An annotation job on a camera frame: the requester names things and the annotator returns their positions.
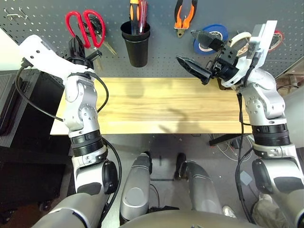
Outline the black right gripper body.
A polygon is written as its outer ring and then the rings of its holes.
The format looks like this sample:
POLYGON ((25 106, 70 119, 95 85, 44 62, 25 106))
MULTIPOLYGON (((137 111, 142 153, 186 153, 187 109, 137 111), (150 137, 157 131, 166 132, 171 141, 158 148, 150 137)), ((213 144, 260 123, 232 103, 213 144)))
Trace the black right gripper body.
POLYGON ((225 45, 211 64, 211 77, 220 78, 225 82, 232 79, 239 71, 237 50, 225 45))

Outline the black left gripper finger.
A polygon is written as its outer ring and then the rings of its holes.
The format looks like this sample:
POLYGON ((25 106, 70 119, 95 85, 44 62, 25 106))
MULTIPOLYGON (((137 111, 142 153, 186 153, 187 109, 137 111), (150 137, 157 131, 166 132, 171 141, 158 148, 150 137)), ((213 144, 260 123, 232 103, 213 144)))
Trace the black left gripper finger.
POLYGON ((92 52, 91 54, 89 54, 86 59, 88 61, 95 61, 97 58, 102 56, 102 52, 100 50, 95 50, 94 52, 92 52))
POLYGON ((68 50, 71 58, 85 58, 85 47, 79 36, 72 37, 69 40, 68 50))

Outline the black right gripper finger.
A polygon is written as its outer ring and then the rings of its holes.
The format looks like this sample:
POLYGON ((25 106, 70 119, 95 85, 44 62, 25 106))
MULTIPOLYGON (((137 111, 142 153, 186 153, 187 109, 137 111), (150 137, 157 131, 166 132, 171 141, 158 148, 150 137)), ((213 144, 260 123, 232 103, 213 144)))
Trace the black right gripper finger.
POLYGON ((176 59, 188 73, 198 78, 203 85, 207 85, 209 83, 211 72, 203 68, 197 61, 183 56, 176 56, 176 59))
POLYGON ((191 34, 199 44, 206 48, 221 50, 224 47, 224 42, 222 40, 206 31, 192 30, 191 34))

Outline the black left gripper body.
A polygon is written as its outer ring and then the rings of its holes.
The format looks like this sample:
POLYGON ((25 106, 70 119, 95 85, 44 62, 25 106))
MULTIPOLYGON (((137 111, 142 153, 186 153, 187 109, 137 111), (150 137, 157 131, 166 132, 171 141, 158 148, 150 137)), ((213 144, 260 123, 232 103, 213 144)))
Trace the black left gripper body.
POLYGON ((94 64, 91 60, 83 57, 68 57, 67 61, 76 64, 76 65, 82 65, 90 69, 94 69, 94 64))

